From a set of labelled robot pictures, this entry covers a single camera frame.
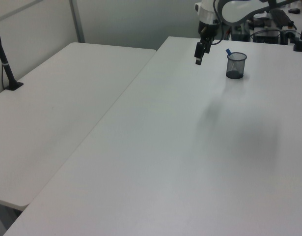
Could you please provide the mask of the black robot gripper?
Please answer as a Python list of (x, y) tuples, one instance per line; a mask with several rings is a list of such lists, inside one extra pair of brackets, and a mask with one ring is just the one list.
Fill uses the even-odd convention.
[(200, 35), (200, 41), (196, 44), (194, 57), (196, 59), (195, 64), (201, 65), (204, 53), (209, 53), (214, 38), (218, 34), (220, 28), (219, 23), (206, 24), (202, 21), (199, 22), (198, 33)]

